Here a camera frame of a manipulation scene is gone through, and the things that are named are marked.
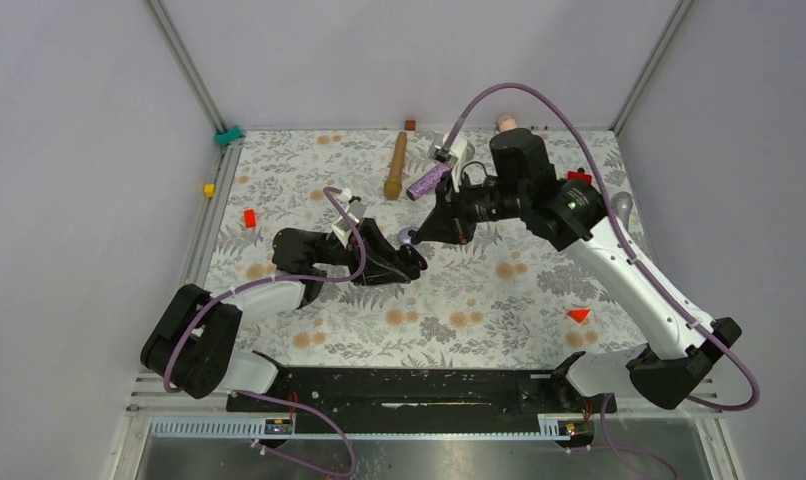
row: metal frame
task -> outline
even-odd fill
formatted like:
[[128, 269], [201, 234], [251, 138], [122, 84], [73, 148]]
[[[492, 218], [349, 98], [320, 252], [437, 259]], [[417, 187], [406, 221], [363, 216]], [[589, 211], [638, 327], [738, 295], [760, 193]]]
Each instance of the metal frame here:
[[[205, 86], [194, 62], [191, 60], [179, 33], [162, 4], [161, 0], [144, 0], [153, 21], [161, 32], [165, 43], [174, 56], [180, 70], [188, 81], [189, 87], [203, 109], [209, 123], [216, 133], [228, 130], [227, 124], [218, 110], [211, 94]], [[668, 47], [679, 30], [694, 0], [680, 0], [668, 19], [662, 34], [650, 53], [648, 60], [630, 90], [627, 99], [619, 111], [610, 130], [616, 138], [628, 123], [630, 115], [646, 87], [656, 72], [659, 62], [668, 51]], [[182, 281], [199, 285], [205, 283], [208, 264], [214, 252], [215, 242], [220, 230], [229, 190], [235, 175], [241, 153], [241, 143], [236, 141], [227, 146], [214, 173], [215, 195], [200, 208], [200, 219], [193, 236], [193, 244], [189, 251]], [[717, 397], [715, 385], [711, 379], [699, 387], [702, 396]], [[161, 378], [151, 372], [143, 371], [136, 378], [127, 413], [124, 415], [119, 435], [112, 450], [106, 479], [134, 480], [141, 464], [144, 447], [150, 436], [154, 418], [170, 417], [205, 417], [207, 419], [259, 418], [267, 414], [246, 414], [226, 412], [225, 394], [211, 395], [203, 400], [195, 400], [184, 394], [169, 395], [161, 389]], [[619, 397], [619, 412], [611, 415], [613, 420], [625, 418], [683, 418], [693, 419], [698, 430], [704, 452], [714, 478], [739, 479], [741, 467], [735, 455], [723, 414], [693, 404], [684, 404], [675, 411], [660, 410], [640, 397]], [[547, 415], [551, 419], [573, 418], [567, 415]], [[407, 439], [417, 438], [410, 435]]]
[[215, 194], [201, 207], [201, 217], [194, 232], [194, 240], [186, 259], [182, 282], [204, 285], [209, 272], [209, 263], [214, 254], [220, 223], [229, 200], [229, 190], [241, 157], [243, 139], [226, 146], [214, 175]]
[[656, 67], [668, 51], [668, 46], [671, 45], [674, 35], [677, 34], [677, 31], [683, 24], [683, 20], [685, 20], [686, 14], [689, 13], [692, 4], [694, 4], [694, 0], [680, 0], [671, 13], [671, 16], [668, 18], [668, 23], [665, 24], [665, 28], [662, 30], [659, 40], [656, 41], [656, 45], [654, 45], [653, 50], [650, 51], [650, 56], [642, 67], [642, 71], [639, 73], [636, 83], [633, 84], [633, 88], [630, 89], [627, 100], [624, 102], [621, 111], [618, 112], [615, 121], [609, 128], [615, 132], [616, 137], [624, 130], [624, 126], [626, 126], [629, 121], [630, 115], [632, 115], [636, 104], [639, 99], [641, 99], [653, 74], [656, 73]]
[[173, 21], [170, 19], [170, 15], [162, 5], [161, 0], [144, 0], [144, 4], [150, 11], [153, 23], [156, 24], [159, 32], [161, 32], [168, 49], [170, 49], [170, 53], [176, 59], [179, 69], [185, 76], [185, 80], [188, 81], [188, 86], [191, 87], [194, 96], [197, 97], [197, 101], [200, 103], [200, 107], [203, 108], [203, 112], [206, 114], [206, 118], [215, 133], [225, 133], [229, 130], [229, 127], [223, 120], [223, 115], [221, 115], [212, 95], [206, 88], [206, 84], [200, 77], [197, 66], [191, 60], [191, 56], [188, 54], [185, 44], [182, 43], [182, 38], [179, 36], [176, 27], [173, 26]]

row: floral pattern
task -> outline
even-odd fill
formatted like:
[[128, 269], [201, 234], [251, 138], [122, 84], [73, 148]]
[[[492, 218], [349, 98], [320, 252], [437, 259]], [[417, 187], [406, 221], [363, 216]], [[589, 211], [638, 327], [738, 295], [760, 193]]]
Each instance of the floral pattern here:
[[[541, 132], [560, 175], [585, 165], [567, 132]], [[435, 132], [410, 132], [404, 186], [433, 166], [427, 149]], [[493, 172], [493, 132], [463, 133], [475, 160]], [[327, 185], [362, 197], [367, 216], [397, 246], [397, 233], [418, 226], [434, 205], [385, 199], [396, 131], [248, 132], [210, 264], [206, 288], [222, 292], [272, 274], [271, 240], [282, 228], [328, 231], [336, 213], [321, 193]], [[629, 191], [611, 132], [584, 137], [610, 192]], [[473, 180], [482, 178], [469, 168]], [[257, 226], [244, 226], [254, 209]], [[637, 213], [630, 233], [647, 251]], [[239, 334], [238, 346], [293, 365], [551, 368], [578, 350], [612, 351], [644, 341], [601, 285], [519, 220], [477, 227], [466, 246], [422, 244], [429, 262], [407, 285], [358, 287], [326, 284], [320, 297], [297, 311], [261, 319]], [[321, 266], [329, 276], [342, 267]], [[567, 312], [588, 308], [580, 324]]]

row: orange triangle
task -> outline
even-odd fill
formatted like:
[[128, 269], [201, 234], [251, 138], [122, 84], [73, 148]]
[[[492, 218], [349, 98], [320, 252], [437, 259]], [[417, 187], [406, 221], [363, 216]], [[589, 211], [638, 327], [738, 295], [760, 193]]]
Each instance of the orange triangle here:
[[581, 308], [579, 310], [569, 310], [568, 316], [573, 318], [575, 322], [582, 323], [583, 320], [588, 317], [588, 314], [591, 312], [591, 309], [588, 308]]

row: white wall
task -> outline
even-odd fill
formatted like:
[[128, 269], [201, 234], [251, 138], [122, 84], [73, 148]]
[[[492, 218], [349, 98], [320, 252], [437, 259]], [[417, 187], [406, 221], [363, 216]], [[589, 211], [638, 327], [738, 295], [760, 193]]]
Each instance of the white wall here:
[[142, 2], [0, 1], [0, 479], [101, 474], [211, 135]]
[[[499, 82], [608, 127], [677, 0], [164, 0], [227, 121], [245, 128], [451, 125]], [[519, 92], [470, 117], [554, 117]]]
[[806, 478], [806, 0], [696, 2], [621, 140], [663, 271], [744, 329], [746, 478]]

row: purple cable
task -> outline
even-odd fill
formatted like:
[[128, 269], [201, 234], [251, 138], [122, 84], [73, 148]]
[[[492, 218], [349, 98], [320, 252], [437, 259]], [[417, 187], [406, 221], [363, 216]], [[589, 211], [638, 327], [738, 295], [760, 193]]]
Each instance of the purple cable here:
[[[354, 222], [353, 219], [350, 218], [350, 215], [347, 215], [347, 212], [344, 210], [344, 208], [341, 205], [339, 205], [338, 201], [336, 201], [331, 195], [331, 193], [339, 194], [339, 193], [341, 193], [341, 190], [339, 190], [337, 188], [332, 188], [332, 187], [324, 187], [323, 192], [324, 192], [324, 195], [326, 195], [327, 200], [329, 200], [332, 203], [332, 206], [335, 207], [335, 209], [338, 211], [338, 214], [341, 215], [341, 218], [343, 218], [344, 221], [347, 223], [347, 226], [350, 228], [350, 232], [353, 234], [353, 238], [356, 239], [356, 244], [359, 246], [359, 268], [357, 268], [356, 271], [351, 273], [350, 275], [348, 275], [346, 277], [340, 277], [340, 278], [316, 277], [314, 275], [280, 275], [280, 276], [276, 277], [276, 281], [285, 282], [285, 281], [297, 281], [297, 280], [313, 280], [313, 281], [316, 281], [316, 282], [343, 283], [343, 282], [349, 282], [349, 281], [355, 280], [365, 270], [365, 265], [367, 264], [368, 255], [367, 255], [367, 252], [365, 251], [364, 239], [362, 239], [362, 236], [359, 235], [359, 230], [356, 227], [356, 222]], [[273, 281], [273, 279], [271, 279], [270, 277], [262, 278], [262, 279], [259, 279], [259, 280], [254, 280], [252, 282], [245, 283], [244, 285], [236, 287], [234, 290], [229, 290], [229, 291], [223, 292], [220, 295], [218, 295], [218, 296], [212, 298], [211, 300], [209, 300], [209, 303], [204, 305], [203, 308], [201, 308], [200, 311], [197, 312], [197, 315], [195, 315], [194, 318], [191, 320], [191, 323], [188, 324], [188, 328], [186, 328], [185, 332], [182, 333], [182, 336], [179, 337], [179, 342], [177, 342], [176, 348], [173, 349], [173, 353], [171, 353], [170, 359], [167, 362], [167, 367], [165, 368], [165, 373], [164, 373], [164, 379], [162, 381], [162, 385], [164, 386], [164, 389], [165, 389], [166, 392], [168, 392], [168, 393], [179, 392], [178, 388], [175, 388], [170, 384], [170, 378], [171, 378], [171, 376], [173, 374], [173, 367], [176, 366], [176, 360], [179, 358], [179, 353], [182, 351], [182, 348], [185, 346], [185, 344], [188, 342], [188, 339], [191, 337], [191, 332], [195, 328], [197, 328], [197, 325], [200, 323], [200, 321], [203, 319], [203, 317], [206, 316], [206, 314], [209, 312], [209, 310], [211, 310], [212, 307], [214, 307], [218, 302], [226, 300], [227, 298], [229, 298], [229, 297], [231, 297], [231, 296], [233, 296], [235, 294], [241, 293], [243, 291], [249, 290], [249, 289], [254, 288], [254, 287], [258, 287], [259, 285], [264, 285], [266, 283], [270, 283], [272, 281]], [[281, 456], [283, 458], [287, 458], [289, 460], [293, 460], [293, 461], [299, 463], [300, 465], [306, 466], [306, 467], [311, 468], [311, 469], [313, 469], [315, 471], [325, 473], [325, 474], [328, 474], [328, 475], [346, 477], [346, 476], [350, 476], [350, 475], [353, 474], [353, 471], [355, 471], [355, 469], [356, 469], [356, 463], [355, 463], [356, 455], [353, 452], [353, 446], [350, 443], [350, 440], [347, 439], [344, 436], [344, 432], [338, 427], [338, 425], [335, 425], [335, 423], [329, 417], [325, 416], [323, 413], [319, 412], [318, 410], [315, 410], [312, 407], [309, 407], [307, 405], [303, 405], [303, 404], [300, 404], [300, 403], [287, 402], [285, 400], [279, 400], [279, 399], [275, 399], [273, 397], [267, 397], [267, 396], [264, 396], [264, 395], [258, 396], [257, 394], [249, 395], [249, 396], [254, 397], [254, 398], [259, 398], [260, 400], [269, 401], [269, 402], [272, 402], [272, 403], [278, 403], [278, 404], [281, 404], [281, 405], [287, 405], [287, 406], [290, 406], [290, 407], [300, 408], [302, 410], [306, 410], [307, 412], [314, 413], [315, 415], [320, 417], [321, 420], [323, 420], [326, 423], [328, 423], [342, 438], [344, 438], [344, 443], [347, 445], [347, 449], [350, 452], [350, 458], [354, 463], [350, 467], [350, 469], [351, 469], [350, 473], [338, 474], [338, 473], [331, 472], [329, 470], [323, 469], [322, 467], [312, 465], [309, 462], [290, 457], [290, 456], [288, 456], [286, 454], [282, 454], [280, 452], [276, 452], [277, 455], [279, 455], [279, 456]]]
[[311, 463], [309, 463], [309, 462], [307, 462], [305, 460], [302, 460], [300, 458], [294, 457], [294, 456], [289, 455], [287, 453], [280, 452], [279, 450], [276, 450], [276, 449], [273, 449], [273, 448], [265, 449], [265, 447], [263, 446], [262, 449], [263, 449], [264, 452], [270, 452], [270, 453], [276, 455], [277, 457], [281, 457], [281, 458], [284, 458], [286, 460], [290, 460], [290, 461], [292, 461], [294, 463], [299, 463], [300, 465], [303, 465], [306, 468], [311, 468], [312, 470], [314, 470], [316, 472], [319, 472], [319, 473], [323, 473], [324, 475], [332, 475], [333, 477], [343, 478], [343, 477], [349, 477], [349, 476], [353, 475], [354, 473], [356, 473], [356, 467], [358, 466], [359, 463], [358, 463], [358, 460], [356, 459], [356, 452], [353, 450], [353, 443], [350, 441], [349, 438], [347, 438], [347, 435], [344, 434], [344, 431], [341, 430], [341, 427], [336, 425], [335, 422], [333, 422], [331, 418], [329, 418], [326, 415], [324, 415], [323, 412], [321, 412], [320, 410], [314, 409], [314, 408], [312, 408], [312, 407], [310, 407], [308, 405], [303, 405], [302, 403], [289, 402], [287, 400], [280, 400], [278, 398], [269, 397], [267, 395], [262, 395], [262, 394], [259, 394], [259, 393], [247, 392], [247, 391], [244, 391], [244, 390], [239, 390], [237, 393], [240, 393], [241, 395], [246, 395], [246, 396], [248, 396], [250, 398], [255, 398], [256, 400], [261, 400], [263, 402], [270, 402], [270, 403], [275, 403], [277, 405], [283, 405], [283, 406], [286, 406], [286, 407], [299, 408], [301, 410], [305, 410], [305, 411], [307, 411], [307, 412], [309, 412], [311, 414], [314, 414], [315, 416], [317, 416], [318, 418], [320, 418], [321, 420], [326, 422], [326, 424], [329, 425], [330, 427], [332, 427], [332, 429], [335, 430], [335, 433], [337, 433], [338, 436], [341, 437], [342, 440], [344, 440], [344, 445], [347, 446], [347, 453], [350, 454], [350, 470], [348, 470], [346, 472], [336, 472], [336, 471], [333, 471], [333, 470], [327, 470], [325, 468], [318, 467], [317, 465], [311, 464]]
[[625, 467], [629, 468], [630, 471], [632, 471], [633, 473], [635, 473], [636, 475], [638, 475], [641, 478], [646, 478], [646, 479], [649, 479], [649, 480], [658, 480], [656, 477], [654, 477], [652, 475], [649, 475], [647, 472], [639, 469], [639, 467], [637, 467], [637, 466], [633, 465], [632, 463], [628, 462], [627, 459], [624, 458], [621, 455], [621, 452], [619, 452], [619, 450], [630, 451], [627, 448], [632, 448], [635, 453], [641, 453], [641, 454], [644, 454], [644, 455], [649, 455], [649, 456], [653, 457], [654, 459], [656, 459], [656, 461], [658, 461], [662, 465], [665, 465], [665, 467], [668, 470], [671, 470], [671, 473], [674, 474], [674, 480], [679, 479], [680, 474], [677, 473], [677, 469], [674, 468], [674, 465], [672, 465], [670, 462], [668, 462], [668, 460], [665, 460], [664, 458], [660, 457], [659, 455], [657, 455], [657, 454], [655, 454], [655, 453], [653, 453], [653, 452], [651, 452], [649, 450], [643, 450], [643, 449], [639, 449], [639, 448], [635, 448], [635, 447], [627, 447], [627, 448], [625, 448], [625, 447], [623, 447], [621, 445], [615, 445], [614, 443], [612, 443], [612, 439], [609, 438], [609, 432], [606, 431], [606, 407], [609, 405], [609, 400], [611, 398], [612, 398], [611, 393], [606, 395], [606, 397], [603, 398], [603, 404], [600, 406], [600, 431], [603, 433], [603, 438], [606, 440], [606, 443], [608, 444], [608, 446], [601, 447], [601, 448], [611, 448], [612, 451], [615, 452], [615, 456], [618, 457], [618, 460], [621, 460], [621, 463], [623, 463]]
[[718, 350], [721, 351], [727, 358], [730, 359], [731, 362], [738, 368], [742, 374], [747, 379], [748, 383], [751, 387], [751, 397], [745, 403], [739, 405], [719, 405], [713, 402], [709, 402], [702, 398], [697, 398], [695, 396], [689, 395], [688, 399], [692, 402], [695, 402], [699, 405], [703, 405], [704, 407], [713, 408], [716, 410], [728, 410], [728, 411], [742, 411], [747, 410], [759, 401], [760, 397], [760, 389], [759, 383], [756, 381], [756, 377], [754, 376], [753, 372], [744, 364], [744, 362], [739, 359], [739, 357], [733, 353], [726, 345], [724, 345], [720, 340], [715, 338], [712, 335], [712, 332], [707, 330], [703, 325], [698, 323], [697, 319], [694, 318], [680, 303], [674, 298], [673, 295], [662, 285], [662, 283], [653, 275], [653, 273], [647, 268], [644, 263], [640, 260], [636, 259], [636, 252], [633, 250], [632, 245], [630, 242], [627, 241], [627, 237], [624, 234], [624, 231], [621, 229], [621, 225], [618, 223], [618, 216], [615, 214], [615, 209], [612, 208], [612, 201], [609, 199], [609, 193], [606, 190], [606, 185], [603, 183], [603, 175], [601, 175], [600, 170], [597, 168], [597, 164], [594, 162], [594, 159], [591, 156], [591, 151], [586, 145], [585, 140], [580, 135], [580, 132], [577, 131], [576, 127], [568, 120], [568, 117], [559, 110], [553, 102], [550, 101], [547, 97], [544, 96], [538, 90], [524, 85], [523, 83], [499, 83], [492, 87], [489, 87], [482, 91], [479, 95], [477, 95], [471, 103], [465, 107], [465, 110], [462, 111], [462, 115], [456, 120], [456, 123], [453, 125], [453, 128], [450, 130], [450, 134], [447, 136], [447, 140], [444, 142], [445, 149], [450, 148], [450, 145], [453, 145], [453, 141], [456, 140], [456, 136], [459, 134], [459, 131], [462, 129], [462, 124], [465, 123], [465, 120], [470, 115], [471, 111], [474, 107], [482, 101], [485, 97], [491, 95], [494, 92], [499, 90], [513, 88], [517, 90], [522, 90], [524, 92], [529, 93], [530, 95], [536, 97], [541, 103], [545, 104], [547, 108], [553, 112], [557, 118], [565, 125], [571, 135], [574, 136], [574, 139], [577, 140], [577, 143], [580, 145], [580, 149], [583, 151], [583, 155], [586, 157], [586, 161], [588, 161], [589, 167], [591, 168], [592, 174], [594, 174], [594, 178], [597, 180], [597, 187], [600, 189], [600, 194], [603, 197], [603, 203], [606, 205], [606, 216], [609, 218], [609, 223], [612, 224], [612, 230], [615, 231], [615, 236], [618, 238], [618, 242], [624, 247], [624, 251], [627, 253], [627, 257], [636, 265], [642, 275], [644, 275], [645, 279], [653, 285], [653, 288], [659, 293], [659, 295], [665, 299], [665, 301], [670, 305], [678, 314], [680, 314], [686, 322], [689, 324], [691, 328], [694, 328], [698, 331], [701, 335], [703, 335], [707, 340], [709, 340], [713, 345], [715, 345]]

